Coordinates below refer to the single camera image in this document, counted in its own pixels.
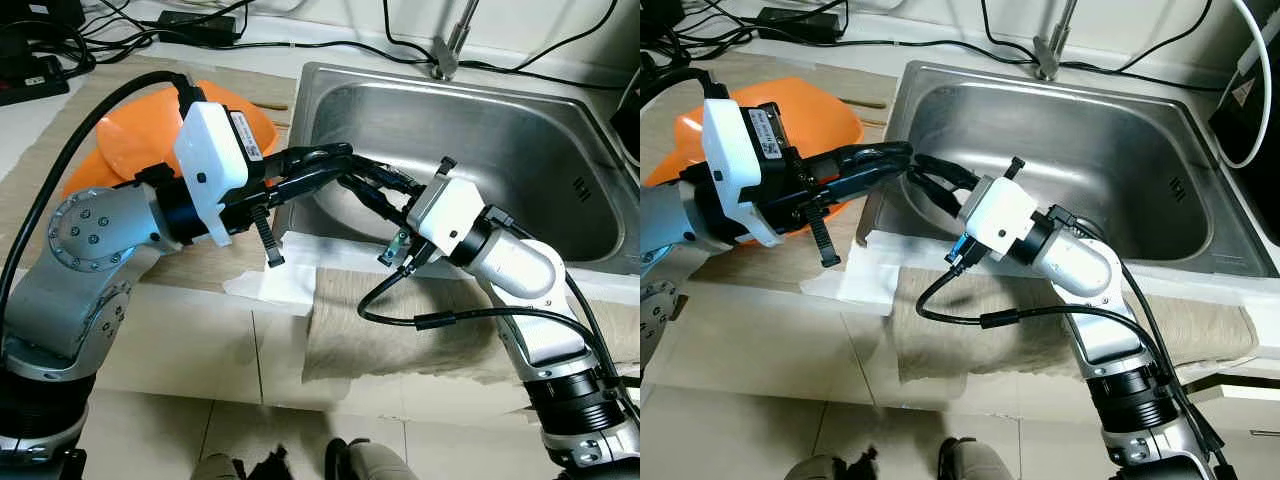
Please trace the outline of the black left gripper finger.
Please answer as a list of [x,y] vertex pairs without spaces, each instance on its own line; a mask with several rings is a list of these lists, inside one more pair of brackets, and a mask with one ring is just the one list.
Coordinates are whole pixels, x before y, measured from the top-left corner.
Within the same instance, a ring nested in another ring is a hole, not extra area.
[[288,147],[283,151],[283,172],[298,173],[308,166],[324,165],[337,159],[348,157],[353,152],[353,147],[349,143]]
[[284,174],[279,182],[268,188],[268,205],[280,206],[312,195],[347,173],[346,166],[305,166],[298,172]]
[[815,178],[820,180],[815,205],[828,207],[861,197],[906,169],[906,164],[861,164],[840,170],[835,164],[819,164],[815,166]]
[[859,143],[837,147],[831,155],[838,172],[901,170],[910,164],[914,147],[905,141]]

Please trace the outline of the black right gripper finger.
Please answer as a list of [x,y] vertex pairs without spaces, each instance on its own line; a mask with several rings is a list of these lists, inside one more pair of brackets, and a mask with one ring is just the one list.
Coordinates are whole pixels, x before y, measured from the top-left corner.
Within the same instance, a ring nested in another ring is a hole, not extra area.
[[347,157],[346,189],[357,196],[374,196],[380,195],[383,189],[390,189],[416,197],[425,191],[425,186],[411,175],[371,159]]
[[365,180],[351,180],[349,192],[355,195],[366,209],[375,212],[379,218],[401,228],[407,227],[404,214],[390,204],[378,187],[371,186]]
[[[947,188],[934,180],[934,177],[946,179],[952,187]],[[924,195],[928,200],[938,209],[947,212],[951,218],[955,218],[961,205],[956,200],[955,189],[966,189],[966,173],[964,172],[931,172],[931,170],[911,170],[908,173],[908,179]]]
[[973,191],[979,183],[979,177],[956,163],[927,154],[914,154],[910,182],[927,193],[950,195],[956,189]]

